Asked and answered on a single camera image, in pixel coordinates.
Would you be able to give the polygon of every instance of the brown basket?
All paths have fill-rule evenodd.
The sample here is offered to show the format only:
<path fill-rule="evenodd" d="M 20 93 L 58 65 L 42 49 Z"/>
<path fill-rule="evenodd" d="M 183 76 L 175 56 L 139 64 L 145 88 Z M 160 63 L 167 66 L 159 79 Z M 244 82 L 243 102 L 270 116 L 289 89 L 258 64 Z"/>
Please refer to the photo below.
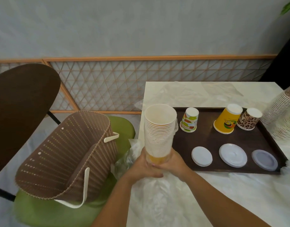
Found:
<path fill-rule="evenodd" d="M 68 116 L 19 167 L 15 181 L 40 199 L 83 201 L 84 172 L 90 168 L 86 202 L 95 200 L 115 163 L 115 140 L 107 116 L 78 111 Z"/>

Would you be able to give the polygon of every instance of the wooden tray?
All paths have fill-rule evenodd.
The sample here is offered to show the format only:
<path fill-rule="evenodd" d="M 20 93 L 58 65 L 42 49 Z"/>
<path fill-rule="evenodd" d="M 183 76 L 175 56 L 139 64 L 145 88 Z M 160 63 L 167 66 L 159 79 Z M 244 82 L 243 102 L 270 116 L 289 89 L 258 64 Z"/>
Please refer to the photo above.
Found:
<path fill-rule="evenodd" d="M 187 107 L 175 107 L 178 123 L 181 122 Z M 261 121 L 251 131 L 246 131 L 235 126 L 231 134 L 222 134 L 213 127 L 213 122 L 218 118 L 224 108 L 197 107 L 199 119 L 196 131 L 193 133 L 184 132 L 180 127 L 173 138 L 173 148 L 180 153 L 185 163 L 196 171 L 225 171 L 257 174 L 280 174 L 280 169 L 286 166 L 288 160 L 279 146 L 273 140 Z M 219 148 L 226 143 L 240 146 L 247 154 L 247 163 L 242 168 L 234 168 L 227 165 L 219 156 Z M 191 151 L 197 146 L 207 148 L 212 154 L 212 163 L 207 167 L 195 164 L 191 158 Z M 254 150 L 261 149 L 271 153 L 278 161 L 276 171 L 267 171 L 260 168 L 251 157 Z"/>

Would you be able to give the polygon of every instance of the black chair leg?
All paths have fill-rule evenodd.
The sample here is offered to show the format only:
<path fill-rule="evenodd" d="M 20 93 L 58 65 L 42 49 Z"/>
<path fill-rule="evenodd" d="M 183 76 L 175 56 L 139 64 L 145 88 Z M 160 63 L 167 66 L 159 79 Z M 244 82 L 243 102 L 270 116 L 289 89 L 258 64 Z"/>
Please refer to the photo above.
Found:
<path fill-rule="evenodd" d="M 53 119 L 58 125 L 61 124 L 61 122 L 54 116 L 54 114 L 51 113 L 51 111 L 48 111 L 47 114 L 50 116 L 50 118 Z"/>
<path fill-rule="evenodd" d="M 11 193 L 8 193 L 5 190 L 0 189 L 0 197 L 5 198 L 11 202 L 14 202 L 15 196 Z"/>

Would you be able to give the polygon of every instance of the floor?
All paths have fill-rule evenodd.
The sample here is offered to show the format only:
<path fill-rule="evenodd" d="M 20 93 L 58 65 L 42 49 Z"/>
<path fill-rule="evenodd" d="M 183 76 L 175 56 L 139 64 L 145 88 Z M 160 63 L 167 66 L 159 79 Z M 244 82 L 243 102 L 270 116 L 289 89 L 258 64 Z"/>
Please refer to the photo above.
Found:
<path fill-rule="evenodd" d="M 69 113 L 57 113 L 56 117 L 62 122 Z M 141 115 L 113 115 L 128 119 L 135 129 L 135 137 L 139 134 L 139 125 Z M 37 148 L 41 142 L 57 127 L 57 124 L 50 118 L 46 117 L 34 131 L 29 140 L 10 160 L 10 162 L 0 172 L 0 188 L 12 194 L 16 194 L 18 187 L 14 182 L 15 174 L 22 162 Z M 13 215 L 13 203 L 0 198 L 0 227 L 26 227 L 18 223 Z"/>

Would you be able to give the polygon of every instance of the white basket handle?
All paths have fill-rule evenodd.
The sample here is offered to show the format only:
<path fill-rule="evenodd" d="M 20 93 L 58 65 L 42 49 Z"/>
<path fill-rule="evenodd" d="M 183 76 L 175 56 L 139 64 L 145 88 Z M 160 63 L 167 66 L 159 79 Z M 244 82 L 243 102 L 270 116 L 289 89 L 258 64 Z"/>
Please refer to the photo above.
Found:
<path fill-rule="evenodd" d="M 116 133 L 116 132 L 114 132 L 113 134 L 114 134 L 114 136 L 110 136 L 110 137 L 104 138 L 104 142 L 107 143 L 107 142 L 109 142 L 111 140 L 117 139 L 120 136 L 120 134 Z"/>
<path fill-rule="evenodd" d="M 73 209 L 77 209 L 77 208 L 80 208 L 84 202 L 86 201 L 87 199 L 87 190 L 88 190 L 88 179 L 89 179 L 89 172 L 90 172 L 90 168 L 87 167 L 85 169 L 85 175 L 84 175 L 84 189 L 83 189 L 83 201 L 82 201 L 82 204 L 80 205 L 73 205 L 69 202 L 66 202 L 66 201 L 63 201 L 63 200 L 55 200 L 56 202 L 59 202 L 65 206 L 68 206 L 70 208 L 73 208 Z"/>

